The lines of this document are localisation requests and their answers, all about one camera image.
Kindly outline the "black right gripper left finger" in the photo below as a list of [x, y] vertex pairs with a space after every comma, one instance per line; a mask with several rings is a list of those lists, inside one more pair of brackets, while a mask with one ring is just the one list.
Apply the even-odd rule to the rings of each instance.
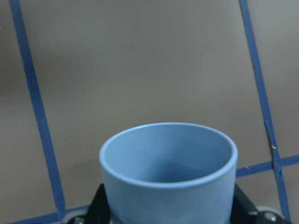
[[71, 224], [109, 224], [110, 222], [110, 208], [103, 183], [97, 189], [87, 212], [70, 219]]

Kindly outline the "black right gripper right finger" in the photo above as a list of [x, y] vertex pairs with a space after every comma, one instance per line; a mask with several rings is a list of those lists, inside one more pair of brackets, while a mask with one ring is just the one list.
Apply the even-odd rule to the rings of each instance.
[[284, 218], [271, 209], [259, 210], [235, 184], [231, 224], [283, 224]]

